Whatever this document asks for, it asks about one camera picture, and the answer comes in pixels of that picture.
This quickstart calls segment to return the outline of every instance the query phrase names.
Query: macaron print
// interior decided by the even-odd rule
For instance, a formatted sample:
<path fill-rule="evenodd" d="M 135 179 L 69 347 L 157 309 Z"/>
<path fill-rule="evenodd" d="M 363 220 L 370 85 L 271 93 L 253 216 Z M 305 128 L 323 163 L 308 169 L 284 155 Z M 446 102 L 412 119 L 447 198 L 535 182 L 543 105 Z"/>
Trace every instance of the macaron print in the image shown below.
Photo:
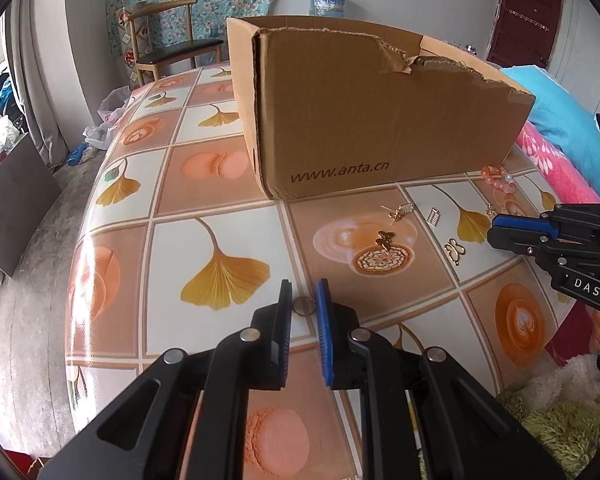
<path fill-rule="evenodd" d="M 201 152 L 185 160 L 180 173 L 191 180 L 200 180 L 212 175 L 233 180 L 242 176 L 248 166 L 249 157 L 244 152 Z"/>
<path fill-rule="evenodd" d="M 218 84 L 208 84 L 201 86 L 200 92 L 205 95 L 217 95 L 217 94 L 234 94 L 234 83 L 232 81 L 227 81 L 225 83 Z"/>
<path fill-rule="evenodd" d="M 288 408 L 264 408 L 247 419 L 244 461 L 280 478 L 299 473 L 309 458 L 309 434 Z"/>

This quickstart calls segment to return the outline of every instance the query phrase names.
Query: ginkgo leaf print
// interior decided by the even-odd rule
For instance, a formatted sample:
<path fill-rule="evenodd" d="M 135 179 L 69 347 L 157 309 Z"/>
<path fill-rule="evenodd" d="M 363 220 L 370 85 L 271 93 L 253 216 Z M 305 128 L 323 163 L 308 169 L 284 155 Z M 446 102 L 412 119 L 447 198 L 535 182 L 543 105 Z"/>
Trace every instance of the ginkgo leaf print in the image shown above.
<path fill-rule="evenodd" d="M 398 336 L 398 339 L 394 343 L 395 349 L 404 350 L 404 345 L 402 344 L 402 336 L 404 334 L 406 334 L 411 338 L 411 340 L 414 343 L 416 343 L 416 345 L 420 349 L 420 352 L 424 353 L 424 346 L 422 345 L 422 343 L 420 342 L 418 337 L 411 331 L 411 329 L 409 329 L 409 327 L 407 327 L 403 323 L 398 323 L 396 326 L 398 327 L 398 330 L 400 331 L 400 335 Z"/>
<path fill-rule="evenodd" d="M 491 220 L 489 220 L 489 217 L 477 211 L 467 211 L 460 207 L 458 202 L 456 202 L 449 193 L 440 189 L 438 186 L 433 187 L 444 193 L 458 208 L 460 213 L 458 228 L 456 229 L 458 238 L 465 242 L 483 243 L 487 239 L 487 231 L 491 227 Z"/>
<path fill-rule="evenodd" d="M 225 70 L 224 68 L 220 69 L 220 72 L 213 74 L 211 77 L 226 77 L 231 75 L 231 70 Z"/>
<path fill-rule="evenodd" d="M 100 194 L 100 196 L 96 200 L 97 205 L 107 206 L 111 204 L 117 204 L 121 200 L 124 200 L 126 197 L 132 195 L 133 193 L 138 191 L 138 189 L 140 189 L 140 183 L 136 179 L 128 178 L 125 176 L 126 167 L 128 166 L 128 161 L 126 160 L 126 157 L 123 159 L 122 163 L 119 166 L 114 168 L 114 170 L 120 172 L 120 166 L 122 165 L 124 165 L 122 175 L 120 175 L 120 177 L 113 184 L 110 184 L 110 186 L 107 187 L 107 189 L 105 189 Z M 112 172 L 113 170 L 107 171 L 104 177 L 105 182 L 111 180 L 111 178 L 107 177 L 113 174 Z"/>
<path fill-rule="evenodd" d="M 216 113 L 208 119 L 201 121 L 198 126 L 222 126 L 223 124 L 231 124 L 240 119 L 238 112 L 223 112 L 216 105 L 210 106 L 216 109 Z"/>
<path fill-rule="evenodd" d="M 120 166 L 116 166 L 115 168 L 112 168 L 111 170 L 107 171 L 107 173 L 104 174 L 104 181 L 111 182 L 119 174 L 120 174 Z"/>
<path fill-rule="evenodd" d="M 531 180 L 528 176 L 524 176 L 529 182 L 531 182 L 535 188 L 540 192 L 540 200 L 542 201 L 542 207 L 544 207 L 544 209 L 546 211 L 553 211 L 555 205 L 557 204 L 557 200 L 555 199 L 555 196 L 552 195 L 552 193 L 549 193 L 548 191 L 543 191 L 542 189 L 540 189 L 538 187 L 538 184 L 536 184 L 533 180 Z"/>
<path fill-rule="evenodd" d="M 176 97 L 167 97 L 167 92 L 160 92 L 159 94 L 152 95 L 148 99 L 148 103 L 144 105 L 145 108 L 155 108 L 157 106 L 162 106 L 167 103 L 171 103 L 175 101 Z"/>
<path fill-rule="evenodd" d="M 78 409 L 78 403 L 82 398 L 82 394 L 80 393 L 80 382 L 82 382 L 82 388 L 84 389 L 84 396 L 88 395 L 87 391 L 87 381 L 84 379 L 84 374 L 82 373 L 82 369 L 79 366 L 74 366 L 70 368 L 71 370 L 75 369 L 75 379 L 67 378 L 67 387 L 71 394 L 69 395 L 69 400 L 71 402 L 72 408 L 75 410 Z"/>
<path fill-rule="evenodd" d="M 213 310 L 226 308 L 232 301 L 243 304 L 271 277 L 269 265 L 254 258 L 227 256 L 211 227 L 200 218 L 196 220 L 209 234 L 214 252 L 209 263 L 182 287 L 180 299 Z"/>
<path fill-rule="evenodd" d="M 558 292 L 557 295 L 558 295 L 558 301 L 560 301 L 560 303 L 569 303 L 571 301 L 571 298 L 569 296 L 567 296 L 566 294 Z"/>

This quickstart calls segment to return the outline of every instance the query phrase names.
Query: chair backrest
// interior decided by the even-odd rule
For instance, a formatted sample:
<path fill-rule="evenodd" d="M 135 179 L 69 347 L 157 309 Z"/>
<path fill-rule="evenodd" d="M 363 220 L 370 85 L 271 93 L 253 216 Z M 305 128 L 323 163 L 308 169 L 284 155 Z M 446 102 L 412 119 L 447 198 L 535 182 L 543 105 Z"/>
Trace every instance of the chair backrest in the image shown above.
<path fill-rule="evenodd" d="M 185 32 L 187 35 L 187 41 L 193 40 L 193 31 L 191 30 L 191 7 L 196 4 L 198 0 L 171 0 L 170 2 L 160 2 L 158 4 L 151 4 L 146 6 L 144 9 L 138 10 L 131 14 L 125 14 L 125 23 L 130 26 L 131 35 L 131 47 L 134 51 L 134 59 L 138 61 L 138 38 L 136 38 L 136 24 L 134 20 L 136 18 L 144 18 L 145 16 L 151 16 L 152 14 L 158 14 L 165 10 L 175 9 L 177 7 L 184 7 L 184 21 L 185 21 Z"/>

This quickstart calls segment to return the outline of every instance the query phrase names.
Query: blue pillow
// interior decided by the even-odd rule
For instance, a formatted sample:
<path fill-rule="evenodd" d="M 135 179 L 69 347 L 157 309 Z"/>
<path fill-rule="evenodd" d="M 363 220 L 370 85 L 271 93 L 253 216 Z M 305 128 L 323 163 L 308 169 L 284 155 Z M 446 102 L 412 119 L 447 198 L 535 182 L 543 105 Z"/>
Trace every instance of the blue pillow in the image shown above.
<path fill-rule="evenodd" d="M 537 66 L 501 70 L 536 96 L 529 122 L 564 152 L 600 197 L 600 130 L 595 115 Z"/>

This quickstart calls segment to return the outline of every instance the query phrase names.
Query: cardboard box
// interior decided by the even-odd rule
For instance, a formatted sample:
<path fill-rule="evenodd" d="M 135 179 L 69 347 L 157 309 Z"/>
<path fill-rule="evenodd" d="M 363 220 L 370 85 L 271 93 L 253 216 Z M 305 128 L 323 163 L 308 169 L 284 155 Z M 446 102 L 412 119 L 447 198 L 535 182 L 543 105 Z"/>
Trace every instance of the cardboard box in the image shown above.
<path fill-rule="evenodd" d="M 300 198 L 502 163 L 534 96 L 443 41 L 318 16 L 228 19 L 260 185 Z"/>

